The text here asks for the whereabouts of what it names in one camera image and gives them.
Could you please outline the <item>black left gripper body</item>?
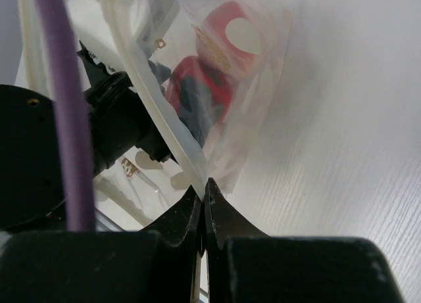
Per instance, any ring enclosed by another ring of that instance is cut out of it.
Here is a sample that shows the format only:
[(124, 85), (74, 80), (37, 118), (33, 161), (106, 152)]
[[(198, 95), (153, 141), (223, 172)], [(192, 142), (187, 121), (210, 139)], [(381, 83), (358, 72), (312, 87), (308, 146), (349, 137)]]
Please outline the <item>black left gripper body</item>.
[(102, 62), (82, 45), (77, 52), (91, 87), (85, 94), (94, 151), (95, 176), (108, 170), (132, 147), (165, 162), (172, 153), (124, 71), (108, 73)]

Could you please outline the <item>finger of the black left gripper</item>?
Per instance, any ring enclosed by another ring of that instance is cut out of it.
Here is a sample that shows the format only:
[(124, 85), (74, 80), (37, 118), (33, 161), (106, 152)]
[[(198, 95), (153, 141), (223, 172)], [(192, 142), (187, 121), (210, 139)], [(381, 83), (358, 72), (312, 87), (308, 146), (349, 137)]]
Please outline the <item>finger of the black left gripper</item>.
[(216, 71), (202, 61), (181, 61), (173, 70), (158, 62), (149, 61), (148, 64), (163, 97), (203, 147), (217, 121), (217, 103), (213, 98)]

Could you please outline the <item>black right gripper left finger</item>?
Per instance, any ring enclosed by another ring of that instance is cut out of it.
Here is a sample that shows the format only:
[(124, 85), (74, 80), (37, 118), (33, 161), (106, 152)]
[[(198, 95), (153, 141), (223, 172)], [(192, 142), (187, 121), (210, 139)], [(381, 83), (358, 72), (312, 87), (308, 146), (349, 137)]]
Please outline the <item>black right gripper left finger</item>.
[(197, 302), (201, 201), (193, 189), (140, 231), (40, 231), (1, 248), (2, 302)]

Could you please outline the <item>clear zip top bag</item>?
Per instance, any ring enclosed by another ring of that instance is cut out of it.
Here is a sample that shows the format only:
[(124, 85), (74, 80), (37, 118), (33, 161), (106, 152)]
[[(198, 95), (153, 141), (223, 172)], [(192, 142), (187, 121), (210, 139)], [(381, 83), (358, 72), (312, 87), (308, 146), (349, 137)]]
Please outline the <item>clear zip top bag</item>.
[(101, 135), (93, 186), (141, 225), (231, 193), (275, 94), (288, 0), (64, 0)]

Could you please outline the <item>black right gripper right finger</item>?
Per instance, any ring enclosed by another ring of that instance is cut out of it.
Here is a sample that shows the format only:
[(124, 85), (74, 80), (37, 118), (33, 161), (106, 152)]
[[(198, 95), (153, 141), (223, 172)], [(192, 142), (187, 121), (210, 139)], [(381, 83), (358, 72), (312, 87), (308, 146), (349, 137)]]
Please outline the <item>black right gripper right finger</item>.
[(358, 237), (271, 237), (210, 179), (204, 197), (211, 302), (402, 302), (381, 250)]

